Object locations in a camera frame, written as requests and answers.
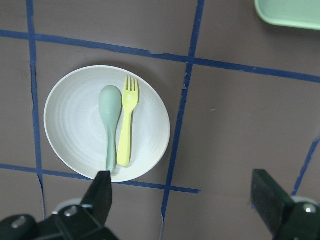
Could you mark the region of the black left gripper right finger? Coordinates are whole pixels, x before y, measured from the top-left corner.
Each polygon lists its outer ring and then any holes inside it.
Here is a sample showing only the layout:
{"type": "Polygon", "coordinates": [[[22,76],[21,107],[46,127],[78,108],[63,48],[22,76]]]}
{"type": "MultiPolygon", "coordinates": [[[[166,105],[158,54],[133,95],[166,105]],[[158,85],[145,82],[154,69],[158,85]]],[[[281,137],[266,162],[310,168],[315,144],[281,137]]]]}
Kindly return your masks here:
{"type": "Polygon", "coordinates": [[[295,202],[264,169],[251,176],[251,202],[272,234],[287,221],[295,202]]]}

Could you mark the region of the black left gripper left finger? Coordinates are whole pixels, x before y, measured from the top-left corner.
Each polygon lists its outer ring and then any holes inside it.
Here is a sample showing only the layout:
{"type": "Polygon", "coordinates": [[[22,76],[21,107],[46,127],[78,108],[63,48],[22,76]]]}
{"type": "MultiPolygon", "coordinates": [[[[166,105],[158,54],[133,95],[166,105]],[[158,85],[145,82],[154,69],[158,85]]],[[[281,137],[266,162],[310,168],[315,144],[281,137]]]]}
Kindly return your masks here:
{"type": "Polygon", "coordinates": [[[99,171],[91,183],[80,206],[89,211],[102,226],[106,224],[113,202],[110,171],[99,171]]]}

